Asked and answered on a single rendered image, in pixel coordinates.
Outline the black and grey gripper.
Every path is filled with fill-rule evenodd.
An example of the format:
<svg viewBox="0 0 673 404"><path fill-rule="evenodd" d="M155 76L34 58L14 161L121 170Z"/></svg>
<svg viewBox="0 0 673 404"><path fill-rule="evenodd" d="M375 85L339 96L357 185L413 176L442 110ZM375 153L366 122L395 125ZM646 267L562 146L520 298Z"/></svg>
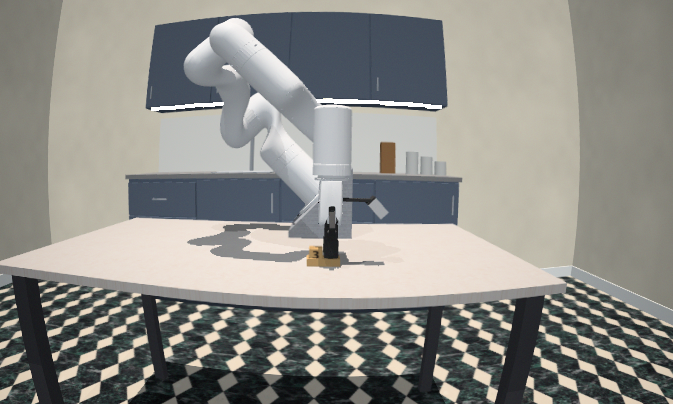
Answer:
<svg viewBox="0 0 673 404"><path fill-rule="evenodd" d="M326 259L337 259L338 227L342 222L344 179L315 178L319 181L318 225L324 225L323 253Z"/></svg>

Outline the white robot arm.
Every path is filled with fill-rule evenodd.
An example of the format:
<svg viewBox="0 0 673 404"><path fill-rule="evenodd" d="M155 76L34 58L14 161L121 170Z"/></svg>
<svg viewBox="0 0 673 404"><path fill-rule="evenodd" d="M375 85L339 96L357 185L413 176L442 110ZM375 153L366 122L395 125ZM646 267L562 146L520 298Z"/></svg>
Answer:
<svg viewBox="0 0 673 404"><path fill-rule="evenodd" d="M217 88L223 101L220 132L227 145L241 148L267 128L260 156L306 204L301 211L311 202L302 215L318 200L317 176L351 176L351 165L334 164L351 164L352 109L321 105L254 37L246 21L223 23L189 53L184 72L197 85ZM251 98L249 84L258 92ZM313 142L313 160L285 132L281 114Z"/></svg>

